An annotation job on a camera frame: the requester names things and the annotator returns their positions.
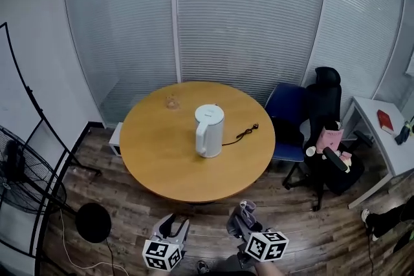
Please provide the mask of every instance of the fan base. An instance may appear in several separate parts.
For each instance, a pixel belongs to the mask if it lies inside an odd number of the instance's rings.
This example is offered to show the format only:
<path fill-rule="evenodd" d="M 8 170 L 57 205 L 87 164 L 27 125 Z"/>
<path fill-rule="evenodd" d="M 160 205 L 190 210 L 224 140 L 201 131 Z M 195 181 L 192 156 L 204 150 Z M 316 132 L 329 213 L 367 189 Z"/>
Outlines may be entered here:
<path fill-rule="evenodd" d="M 76 214 L 76 229 L 88 242 L 103 242 L 111 232 L 111 217 L 101 205 L 83 205 Z"/>

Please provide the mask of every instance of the blue chair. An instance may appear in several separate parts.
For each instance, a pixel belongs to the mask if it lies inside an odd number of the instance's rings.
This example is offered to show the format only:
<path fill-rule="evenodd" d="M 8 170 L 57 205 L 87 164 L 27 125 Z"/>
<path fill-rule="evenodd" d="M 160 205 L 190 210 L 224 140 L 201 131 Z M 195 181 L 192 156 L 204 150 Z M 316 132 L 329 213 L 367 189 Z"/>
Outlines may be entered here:
<path fill-rule="evenodd" d="M 297 168 L 299 163 L 304 160 L 303 135 L 300 133 L 299 127 L 309 118 L 306 93 L 304 87 L 280 83 L 273 90 L 265 105 L 265 110 L 272 119 L 276 135 L 273 159 L 295 162 L 293 169 Z"/>

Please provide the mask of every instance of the white electric kettle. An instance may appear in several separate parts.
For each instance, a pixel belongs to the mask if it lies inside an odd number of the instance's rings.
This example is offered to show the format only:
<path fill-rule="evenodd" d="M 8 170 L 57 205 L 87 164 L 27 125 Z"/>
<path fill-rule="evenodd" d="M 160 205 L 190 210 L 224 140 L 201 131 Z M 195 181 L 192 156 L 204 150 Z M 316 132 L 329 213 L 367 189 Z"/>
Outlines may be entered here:
<path fill-rule="evenodd" d="M 195 150 L 203 158 L 213 158 L 221 152 L 224 112 L 217 105 L 203 105 L 195 111 Z"/>

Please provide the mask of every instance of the kettle lid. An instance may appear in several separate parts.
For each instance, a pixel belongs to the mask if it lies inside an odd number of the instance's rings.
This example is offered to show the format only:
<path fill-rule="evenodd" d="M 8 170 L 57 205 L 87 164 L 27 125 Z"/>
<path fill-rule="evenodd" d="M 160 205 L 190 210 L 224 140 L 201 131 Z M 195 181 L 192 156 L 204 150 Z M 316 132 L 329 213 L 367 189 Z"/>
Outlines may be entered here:
<path fill-rule="evenodd" d="M 217 105 L 202 105 L 195 110 L 195 119 L 198 122 L 207 122 L 208 125 L 215 125 L 223 121 L 224 112 Z"/>

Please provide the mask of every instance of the round wooden table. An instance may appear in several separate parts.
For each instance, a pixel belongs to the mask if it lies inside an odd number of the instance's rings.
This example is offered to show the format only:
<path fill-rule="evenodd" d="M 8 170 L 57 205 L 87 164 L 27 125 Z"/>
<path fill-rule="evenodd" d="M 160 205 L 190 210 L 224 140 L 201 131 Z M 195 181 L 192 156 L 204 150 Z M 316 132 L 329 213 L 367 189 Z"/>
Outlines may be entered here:
<path fill-rule="evenodd" d="M 195 152 L 194 112 L 216 103 L 224 111 L 223 143 L 258 123 L 240 142 L 223 146 L 215 158 Z M 275 148 L 264 108 L 233 87 L 187 82 L 152 92 L 127 115 L 120 134 L 122 159 L 150 191 L 183 202 L 211 202 L 234 195 L 256 181 Z"/>

